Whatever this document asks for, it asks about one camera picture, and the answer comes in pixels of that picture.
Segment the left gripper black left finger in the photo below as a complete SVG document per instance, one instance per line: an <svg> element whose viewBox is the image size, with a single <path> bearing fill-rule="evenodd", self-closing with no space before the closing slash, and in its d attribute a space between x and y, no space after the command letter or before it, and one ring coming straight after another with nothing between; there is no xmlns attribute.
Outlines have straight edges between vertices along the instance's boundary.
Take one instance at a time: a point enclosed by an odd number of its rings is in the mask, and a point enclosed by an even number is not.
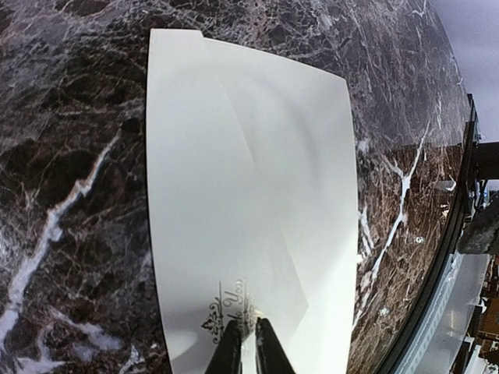
<svg viewBox="0 0 499 374"><path fill-rule="evenodd" d="M239 324L231 320L216 347L205 374L241 374L242 334Z"/></svg>

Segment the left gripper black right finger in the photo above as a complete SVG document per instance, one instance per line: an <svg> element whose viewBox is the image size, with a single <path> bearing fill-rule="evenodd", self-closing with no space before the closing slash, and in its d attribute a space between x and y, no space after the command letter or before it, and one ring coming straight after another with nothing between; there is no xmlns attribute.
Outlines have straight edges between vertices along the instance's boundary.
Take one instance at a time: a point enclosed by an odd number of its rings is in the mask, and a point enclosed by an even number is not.
<svg viewBox="0 0 499 374"><path fill-rule="evenodd" d="M257 373L295 373L269 319L257 319L255 337Z"/></svg>

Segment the cream paper envelope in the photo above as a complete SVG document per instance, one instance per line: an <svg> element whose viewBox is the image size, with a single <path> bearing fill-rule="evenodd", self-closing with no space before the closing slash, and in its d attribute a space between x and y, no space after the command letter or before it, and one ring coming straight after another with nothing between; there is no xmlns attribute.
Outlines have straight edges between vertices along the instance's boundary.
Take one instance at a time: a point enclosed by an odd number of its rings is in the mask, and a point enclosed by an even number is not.
<svg viewBox="0 0 499 374"><path fill-rule="evenodd" d="M358 245L345 79L198 30L150 32L147 196L175 373L269 319L297 373L347 370Z"/></svg>

